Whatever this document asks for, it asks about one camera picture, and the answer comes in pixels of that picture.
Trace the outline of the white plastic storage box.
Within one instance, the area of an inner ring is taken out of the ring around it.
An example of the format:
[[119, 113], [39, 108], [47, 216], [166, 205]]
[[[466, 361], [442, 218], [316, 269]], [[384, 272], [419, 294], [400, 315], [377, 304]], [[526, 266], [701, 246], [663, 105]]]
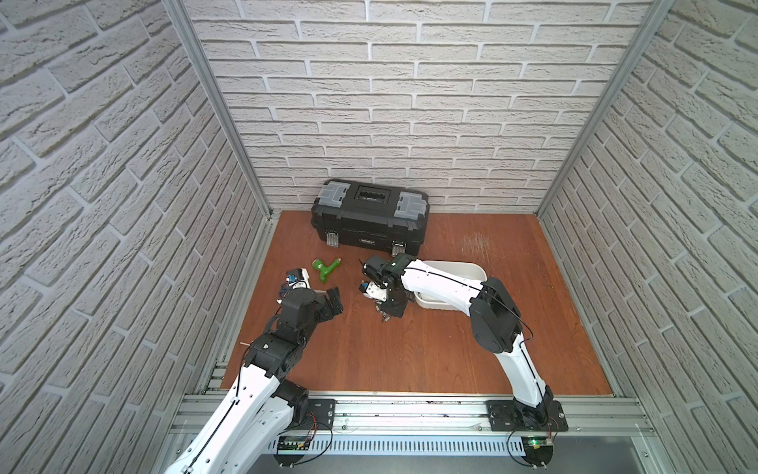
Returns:
[[[452, 261], [424, 261], [428, 266], [432, 267], [436, 272], [442, 271], [446, 274], [450, 274], [460, 280], [475, 280], [475, 282], [483, 282], [488, 279], [488, 275], [485, 270], [477, 264], [466, 262], [452, 262]], [[456, 311], [457, 308], [453, 305], [446, 303], [436, 297], [433, 297], [427, 293], [415, 293], [416, 303], [424, 309], [428, 310], [447, 310]]]

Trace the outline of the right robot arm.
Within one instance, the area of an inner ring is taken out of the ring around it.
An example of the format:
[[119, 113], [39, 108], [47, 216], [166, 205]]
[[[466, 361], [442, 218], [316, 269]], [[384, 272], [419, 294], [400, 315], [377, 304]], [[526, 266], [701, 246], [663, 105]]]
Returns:
[[454, 276], [404, 253], [390, 261], [373, 256], [362, 264], [362, 272], [367, 281], [360, 291], [385, 318], [402, 317], [416, 293], [468, 316], [475, 340], [495, 354], [509, 380], [517, 418], [527, 426], [548, 423], [553, 392], [528, 353], [520, 311], [500, 280]]

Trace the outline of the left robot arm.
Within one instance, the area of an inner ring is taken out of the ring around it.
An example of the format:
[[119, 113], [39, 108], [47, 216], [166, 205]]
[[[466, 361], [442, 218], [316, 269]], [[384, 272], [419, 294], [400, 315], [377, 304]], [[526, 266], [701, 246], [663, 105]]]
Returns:
[[168, 473], [247, 473], [291, 424], [301, 423], [308, 390], [286, 379], [317, 326], [343, 313], [340, 290], [288, 290], [264, 332], [246, 349], [237, 378]]

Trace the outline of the black plastic toolbox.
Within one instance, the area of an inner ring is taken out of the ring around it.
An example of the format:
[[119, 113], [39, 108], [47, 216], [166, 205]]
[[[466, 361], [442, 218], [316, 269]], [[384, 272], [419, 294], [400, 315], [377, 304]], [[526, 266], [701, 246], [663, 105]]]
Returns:
[[430, 197], [401, 187], [331, 179], [311, 207], [311, 224], [333, 248], [340, 245], [418, 256]]

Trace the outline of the left controller board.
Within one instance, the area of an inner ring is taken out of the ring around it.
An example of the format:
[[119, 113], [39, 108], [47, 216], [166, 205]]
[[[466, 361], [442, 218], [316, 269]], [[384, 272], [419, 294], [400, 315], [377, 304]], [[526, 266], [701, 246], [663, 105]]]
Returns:
[[292, 467], [311, 452], [311, 444], [307, 436], [280, 436], [276, 440], [274, 460], [280, 467]]

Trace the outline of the controller board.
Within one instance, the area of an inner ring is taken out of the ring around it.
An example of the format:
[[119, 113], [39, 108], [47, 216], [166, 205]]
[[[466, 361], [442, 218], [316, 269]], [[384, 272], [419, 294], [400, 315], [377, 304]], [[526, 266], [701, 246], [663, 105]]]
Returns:
[[550, 438], [522, 438], [521, 460], [530, 468], [548, 468], [554, 455], [554, 442]]
[[276, 440], [274, 460], [280, 467], [292, 467], [311, 452], [311, 444], [307, 436], [280, 436]]

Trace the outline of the right controller board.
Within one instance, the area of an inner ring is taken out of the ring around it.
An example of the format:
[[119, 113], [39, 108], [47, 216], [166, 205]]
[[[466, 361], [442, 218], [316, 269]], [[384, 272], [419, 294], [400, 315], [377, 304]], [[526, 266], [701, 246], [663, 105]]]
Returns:
[[521, 460], [530, 468], [548, 468], [554, 455], [554, 442], [550, 438], [522, 438]]

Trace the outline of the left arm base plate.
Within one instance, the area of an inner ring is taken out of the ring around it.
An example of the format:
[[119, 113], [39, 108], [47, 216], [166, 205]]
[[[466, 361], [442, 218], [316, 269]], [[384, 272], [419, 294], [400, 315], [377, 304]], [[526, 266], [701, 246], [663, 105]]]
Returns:
[[288, 430], [310, 430], [316, 422], [333, 428], [337, 400], [331, 398], [303, 399], [293, 409]]

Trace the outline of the aluminium front rail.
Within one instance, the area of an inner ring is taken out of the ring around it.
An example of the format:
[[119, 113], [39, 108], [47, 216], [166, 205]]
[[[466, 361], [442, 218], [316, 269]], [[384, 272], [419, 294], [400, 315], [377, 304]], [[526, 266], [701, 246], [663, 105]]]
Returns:
[[[155, 469], [167, 469], [199, 434], [226, 395], [188, 395], [181, 402], [161, 447]], [[602, 448], [631, 442], [643, 459], [660, 447], [655, 429], [639, 401], [613, 397], [564, 397], [568, 432], [491, 430], [485, 402], [509, 400], [495, 395], [400, 395], [359, 392], [315, 392], [308, 399], [337, 400], [333, 428], [316, 422], [310, 430], [279, 434], [263, 455], [274, 456], [280, 436], [307, 436], [319, 455], [509, 456], [520, 463], [522, 438], [550, 438], [564, 448], [572, 438], [598, 438]]]

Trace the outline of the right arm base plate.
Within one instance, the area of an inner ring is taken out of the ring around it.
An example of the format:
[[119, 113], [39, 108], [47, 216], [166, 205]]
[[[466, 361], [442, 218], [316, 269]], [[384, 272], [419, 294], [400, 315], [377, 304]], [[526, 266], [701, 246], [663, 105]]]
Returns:
[[568, 432], [569, 425], [563, 407], [557, 400], [532, 408], [511, 400], [485, 402], [491, 430], [497, 433]]

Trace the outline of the left aluminium corner post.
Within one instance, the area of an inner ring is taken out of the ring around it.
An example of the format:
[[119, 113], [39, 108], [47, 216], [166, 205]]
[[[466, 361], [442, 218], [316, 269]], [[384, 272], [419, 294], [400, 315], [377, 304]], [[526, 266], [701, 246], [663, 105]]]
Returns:
[[274, 211], [266, 198], [265, 191], [261, 185], [254, 167], [251, 163], [247, 149], [242, 142], [242, 138], [236, 128], [229, 107], [227, 106], [223, 94], [220, 90], [216, 77], [212, 71], [210, 61], [208, 60], [203, 44], [197, 36], [193, 27], [193, 22], [183, 1], [166, 0], [164, 2], [167, 12], [171, 18], [174, 28], [187, 52], [189, 61], [195, 69], [195, 74], [199, 83], [205, 90], [207, 99], [215, 116], [224, 132], [229, 145], [233, 151], [234, 157], [239, 163], [242, 172], [251, 188], [253, 197], [262, 211], [264, 218], [272, 219]]

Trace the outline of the aluminium corner post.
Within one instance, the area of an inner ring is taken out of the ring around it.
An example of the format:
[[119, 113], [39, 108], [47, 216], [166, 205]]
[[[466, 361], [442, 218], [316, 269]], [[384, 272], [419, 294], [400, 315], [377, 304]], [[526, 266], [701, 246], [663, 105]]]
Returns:
[[183, 1], [166, 0], [164, 2], [167, 12], [171, 18], [174, 28], [187, 52], [189, 61], [195, 69], [195, 74], [199, 83], [205, 90], [207, 99], [215, 116], [224, 132], [229, 145], [233, 151], [234, 157], [239, 163], [242, 172], [251, 188], [253, 197], [262, 211], [264, 218], [272, 219], [274, 211], [266, 198], [265, 191], [261, 185], [254, 167], [251, 163], [247, 149], [242, 142], [242, 138], [236, 128], [229, 107], [227, 106], [223, 94], [220, 90], [216, 77], [212, 71], [210, 61], [208, 60], [203, 44], [197, 36], [193, 27], [193, 22]]
[[570, 171], [574, 168], [574, 164], [576, 164], [576, 161], [578, 161], [578, 158], [582, 155], [584, 148], [589, 144], [592, 136], [594, 136], [596, 128], [600, 126], [603, 119], [614, 105], [617, 97], [622, 92], [638, 62], [647, 51], [649, 44], [655, 37], [660, 25], [665, 20], [665, 17], [674, 3], [674, 0], [657, 0], [653, 1], [651, 6], [649, 6], [639, 29], [633, 36], [627, 49], [625, 49], [617, 67], [613, 71], [608, 83], [600, 94], [597, 103], [591, 110], [587, 121], [580, 130], [572, 148], [568, 152], [567, 158], [558, 170], [557, 175], [552, 181], [550, 188], [545, 197], [543, 197], [539, 207], [537, 207], [535, 215], [538, 219], [544, 217], [551, 203], [556, 199], [562, 185], [564, 185], [564, 182], [568, 179]]

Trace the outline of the right aluminium corner post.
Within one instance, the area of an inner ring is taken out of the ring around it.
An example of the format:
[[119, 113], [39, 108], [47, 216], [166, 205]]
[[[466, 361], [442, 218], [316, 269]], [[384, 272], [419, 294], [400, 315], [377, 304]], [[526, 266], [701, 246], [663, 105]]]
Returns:
[[543, 197], [539, 207], [537, 207], [535, 215], [538, 219], [544, 217], [551, 203], [556, 199], [562, 185], [564, 185], [564, 182], [568, 179], [570, 171], [574, 168], [574, 164], [576, 164], [576, 161], [578, 161], [578, 158], [582, 155], [584, 148], [589, 144], [592, 136], [594, 136], [596, 128], [600, 126], [603, 119], [614, 105], [617, 97], [622, 92], [638, 62], [647, 51], [649, 44], [655, 37], [660, 25], [665, 20], [665, 17], [674, 3], [674, 0], [657, 0], [653, 1], [651, 6], [649, 6], [639, 29], [633, 36], [627, 49], [625, 49], [617, 67], [613, 71], [608, 83], [600, 94], [597, 103], [591, 110], [587, 121], [580, 130], [572, 148], [568, 152], [567, 158], [558, 170], [557, 175], [552, 181], [550, 188], [545, 197]]

